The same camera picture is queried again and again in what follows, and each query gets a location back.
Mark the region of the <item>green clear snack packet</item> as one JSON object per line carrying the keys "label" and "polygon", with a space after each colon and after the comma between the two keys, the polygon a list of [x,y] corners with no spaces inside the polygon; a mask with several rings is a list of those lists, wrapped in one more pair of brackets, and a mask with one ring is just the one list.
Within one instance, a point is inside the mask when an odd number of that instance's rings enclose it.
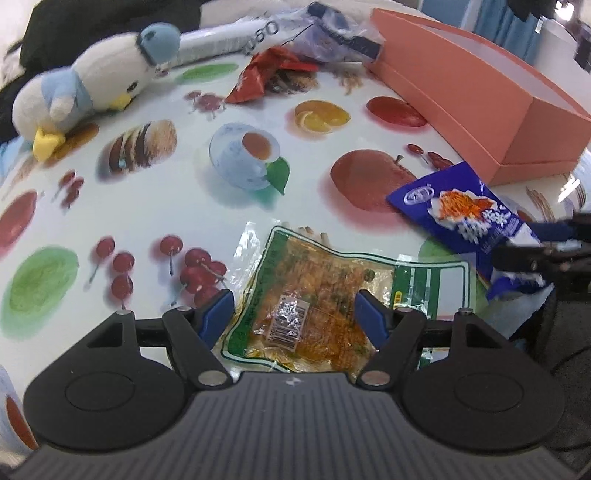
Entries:
{"label": "green clear snack packet", "polygon": [[355,376],[376,349],[353,320],[356,293],[368,290],[389,307],[411,307],[450,320],[481,294],[468,261],[425,261],[332,249],[276,225],[266,235],[247,223],[226,284],[238,295],[235,317],[219,344],[242,370],[345,372]]}

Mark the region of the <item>fruit pattern mat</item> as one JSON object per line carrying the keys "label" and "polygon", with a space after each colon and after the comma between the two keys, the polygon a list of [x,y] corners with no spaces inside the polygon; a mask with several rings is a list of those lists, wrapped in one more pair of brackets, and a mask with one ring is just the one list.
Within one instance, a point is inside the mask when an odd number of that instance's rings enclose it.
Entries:
{"label": "fruit pattern mat", "polygon": [[[13,169],[1,191],[1,448],[23,458],[13,477],[573,478],[590,461],[589,288],[545,280],[489,300],[471,260],[387,201],[467,163],[432,125],[400,123],[379,78],[346,94],[327,72],[305,93],[223,105],[245,63],[229,57],[206,85],[160,78],[62,158]],[[573,216],[570,173],[482,181],[527,225]],[[159,318],[228,289],[236,312],[226,276],[247,223],[325,236],[340,252],[464,259],[481,296],[447,321],[469,308],[508,344],[467,347],[462,326],[404,385],[360,387],[360,372],[236,367],[219,351],[234,313],[212,348],[228,387],[87,387],[85,341],[117,310]]]}

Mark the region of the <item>white cylindrical tube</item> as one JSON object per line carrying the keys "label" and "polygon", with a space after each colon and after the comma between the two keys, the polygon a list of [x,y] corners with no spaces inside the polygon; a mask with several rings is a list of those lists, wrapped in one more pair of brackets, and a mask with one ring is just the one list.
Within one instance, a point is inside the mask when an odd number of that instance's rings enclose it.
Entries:
{"label": "white cylindrical tube", "polygon": [[178,53],[167,67],[176,68],[233,53],[249,57],[283,44],[299,29],[295,21],[260,18],[183,33]]}

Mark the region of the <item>clear blue plastic bag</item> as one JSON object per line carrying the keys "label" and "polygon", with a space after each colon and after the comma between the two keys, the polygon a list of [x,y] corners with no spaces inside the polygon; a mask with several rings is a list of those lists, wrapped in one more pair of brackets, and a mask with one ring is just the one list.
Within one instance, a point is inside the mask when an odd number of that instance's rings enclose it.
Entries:
{"label": "clear blue plastic bag", "polygon": [[267,23],[297,57],[318,63],[372,63],[383,49],[384,38],[370,21],[358,22],[321,2],[274,15]]}

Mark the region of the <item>white blue bird plush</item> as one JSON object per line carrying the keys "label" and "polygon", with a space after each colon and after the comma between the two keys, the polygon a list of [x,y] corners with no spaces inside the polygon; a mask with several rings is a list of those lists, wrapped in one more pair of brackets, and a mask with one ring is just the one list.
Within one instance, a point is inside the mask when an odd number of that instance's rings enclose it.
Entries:
{"label": "white blue bird plush", "polygon": [[48,160],[82,120],[124,110],[179,45],[180,31],[169,23],[93,44],[72,65],[39,74],[21,88],[12,106],[16,132],[37,161]]}

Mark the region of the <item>blue purple snack packet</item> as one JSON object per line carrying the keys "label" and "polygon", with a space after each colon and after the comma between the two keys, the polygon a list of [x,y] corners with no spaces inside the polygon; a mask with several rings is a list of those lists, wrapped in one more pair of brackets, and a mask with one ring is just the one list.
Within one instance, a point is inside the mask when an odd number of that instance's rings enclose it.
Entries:
{"label": "blue purple snack packet", "polygon": [[462,162],[437,171],[387,196],[387,201],[449,250],[469,259],[488,285],[489,300],[511,292],[536,293],[547,282],[536,273],[493,266],[497,247],[539,247],[532,229]]}

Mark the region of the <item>red snack wrapper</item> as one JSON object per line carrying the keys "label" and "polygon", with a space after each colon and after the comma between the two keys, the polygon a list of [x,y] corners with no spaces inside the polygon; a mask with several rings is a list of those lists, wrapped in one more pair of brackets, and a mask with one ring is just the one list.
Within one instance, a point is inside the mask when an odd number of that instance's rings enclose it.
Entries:
{"label": "red snack wrapper", "polygon": [[287,48],[273,46],[252,56],[225,101],[240,104],[259,100],[266,95],[266,86],[270,84],[270,80],[277,79],[280,73],[311,74],[317,71],[318,64],[298,59]]}

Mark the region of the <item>orange cardboard box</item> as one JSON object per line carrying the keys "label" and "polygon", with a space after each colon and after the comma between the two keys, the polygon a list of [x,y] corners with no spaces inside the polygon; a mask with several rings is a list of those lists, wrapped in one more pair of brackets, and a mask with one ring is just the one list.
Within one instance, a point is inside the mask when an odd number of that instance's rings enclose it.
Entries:
{"label": "orange cardboard box", "polygon": [[590,116],[538,70],[465,30],[376,9],[384,38],[370,69],[410,103],[488,185],[567,174]]}

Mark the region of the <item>black jacket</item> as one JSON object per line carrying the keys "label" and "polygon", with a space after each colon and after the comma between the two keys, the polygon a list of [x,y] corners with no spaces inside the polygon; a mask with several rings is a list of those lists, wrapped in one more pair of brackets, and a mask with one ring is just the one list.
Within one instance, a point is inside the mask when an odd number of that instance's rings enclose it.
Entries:
{"label": "black jacket", "polygon": [[138,32],[155,22],[182,33],[197,30],[201,1],[46,0],[32,10],[24,37],[9,48],[1,68],[1,141],[17,136],[12,105],[34,76],[70,65],[92,44],[112,35]]}

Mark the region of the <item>blue curtain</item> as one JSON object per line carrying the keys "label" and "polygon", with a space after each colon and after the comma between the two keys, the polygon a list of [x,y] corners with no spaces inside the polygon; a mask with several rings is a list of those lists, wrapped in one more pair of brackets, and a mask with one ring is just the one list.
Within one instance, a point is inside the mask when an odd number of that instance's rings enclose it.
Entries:
{"label": "blue curtain", "polygon": [[463,28],[504,48],[532,65],[544,22],[552,20],[555,1],[424,1],[422,12]]}

